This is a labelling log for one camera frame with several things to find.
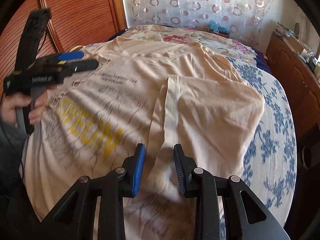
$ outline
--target bedspread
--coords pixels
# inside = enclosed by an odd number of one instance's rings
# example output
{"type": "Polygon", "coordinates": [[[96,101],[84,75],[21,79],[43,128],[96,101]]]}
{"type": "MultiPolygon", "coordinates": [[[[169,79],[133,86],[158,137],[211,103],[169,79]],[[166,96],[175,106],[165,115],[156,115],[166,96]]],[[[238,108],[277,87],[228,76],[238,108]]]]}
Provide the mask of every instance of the bedspread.
{"type": "Polygon", "coordinates": [[[242,180],[284,226],[297,168],[296,138],[287,97],[272,75],[240,60],[231,57],[228,60],[266,101],[264,114],[244,156],[242,180]]]}
{"type": "Polygon", "coordinates": [[[170,28],[161,25],[140,25],[129,28],[124,38],[148,41],[168,41],[175,43],[199,42],[214,52],[240,59],[250,65],[256,66],[255,51],[232,39],[226,39],[219,35],[195,30],[170,28]]]}
{"type": "MultiPolygon", "coordinates": [[[[283,226],[289,214],[296,180],[296,138],[284,90],[272,75],[255,67],[255,52],[250,47],[238,45],[237,41],[211,33],[158,25],[133,27],[122,36],[177,43],[198,41],[225,55],[241,77],[264,96],[265,111],[244,156],[242,180],[283,226]]],[[[221,239],[226,239],[224,217],[220,226],[221,239]]]]}

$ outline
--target wall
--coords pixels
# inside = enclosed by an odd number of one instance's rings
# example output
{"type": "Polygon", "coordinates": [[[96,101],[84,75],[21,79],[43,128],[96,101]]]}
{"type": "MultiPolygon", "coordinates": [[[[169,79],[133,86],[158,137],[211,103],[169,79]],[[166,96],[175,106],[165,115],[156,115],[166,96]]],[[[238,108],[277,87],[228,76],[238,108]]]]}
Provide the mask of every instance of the wall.
{"type": "Polygon", "coordinates": [[[268,13],[263,19],[263,28],[259,36],[259,45],[256,47],[266,52],[272,32],[277,22],[293,30],[296,23],[298,5],[294,0],[273,0],[268,13]]]}
{"type": "Polygon", "coordinates": [[[309,20],[307,21],[307,30],[308,30],[307,44],[312,49],[312,51],[316,53],[319,47],[320,37],[309,20]]]}

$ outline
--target gray sleeve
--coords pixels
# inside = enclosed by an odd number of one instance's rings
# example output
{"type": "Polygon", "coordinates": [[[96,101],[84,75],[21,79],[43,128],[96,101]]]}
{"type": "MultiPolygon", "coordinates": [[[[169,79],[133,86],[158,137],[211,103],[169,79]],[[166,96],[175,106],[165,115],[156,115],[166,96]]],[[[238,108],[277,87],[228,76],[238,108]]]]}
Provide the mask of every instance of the gray sleeve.
{"type": "Polygon", "coordinates": [[[27,135],[3,120],[2,125],[4,131],[0,127],[0,195],[6,195],[20,183],[19,166],[27,135]]]}

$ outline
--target wooden door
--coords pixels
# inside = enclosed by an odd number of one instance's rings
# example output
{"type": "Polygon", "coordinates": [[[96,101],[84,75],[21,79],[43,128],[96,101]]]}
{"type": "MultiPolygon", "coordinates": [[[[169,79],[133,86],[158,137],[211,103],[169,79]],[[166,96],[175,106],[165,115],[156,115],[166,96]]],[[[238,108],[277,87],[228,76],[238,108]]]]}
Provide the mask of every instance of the wooden door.
{"type": "Polygon", "coordinates": [[[118,32],[112,0],[45,0],[64,51],[105,42],[118,32]]]}
{"type": "Polygon", "coordinates": [[[308,132],[319,120],[320,116],[320,89],[310,88],[296,109],[292,111],[296,136],[299,139],[308,132]]]}
{"type": "Polygon", "coordinates": [[[272,74],[279,80],[284,90],[288,88],[288,75],[291,74],[292,64],[288,53],[284,50],[279,51],[276,64],[273,64],[272,74]]]}
{"type": "MultiPolygon", "coordinates": [[[[0,93],[3,91],[4,77],[14,68],[18,45],[26,20],[28,19],[29,13],[36,9],[40,9],[38,0],[26,0],[13,15],[0,36],[0,93]]],[[[44,46],[37,57],[42,57],[55,52],[56,50],[52,40],[47,35],[44,46]]]]}
{"type": "Polygon", "coordinates": [[[279,42],[278,38],[275,37],[274,35],[271,35],[270,42],[267,48],[267,56],[269,60],[269,67],[270,70],[273,71],[273,68],[276,66],[277,60],[279,59],[279,42]]]}
{"type": "Polygon", "coordinates": [[[301,102],[302,98],[309,90],[309,87],[307,86],[308,77],[303,69],[305,66],[301,66],[299,61],[299,59],[290,60],[292,70],[285,77],[286,81],[284,82],[284,91],[287,95],[291,111],[295,110],[297,105],[301,102]]]}

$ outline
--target wooden cabinet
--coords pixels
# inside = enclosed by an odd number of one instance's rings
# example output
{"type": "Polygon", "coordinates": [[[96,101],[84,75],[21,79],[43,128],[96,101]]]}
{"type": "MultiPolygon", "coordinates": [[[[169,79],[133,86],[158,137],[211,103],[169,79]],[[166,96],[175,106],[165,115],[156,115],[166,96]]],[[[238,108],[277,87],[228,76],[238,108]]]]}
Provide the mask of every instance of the wooden cabinet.
{"type": "Polygon", "coordinates": [[[318,124],[320,85],[310,69],[275,35],[271,36],[267,56],[273,76],[286,93],[299,141],[318,124]]]}

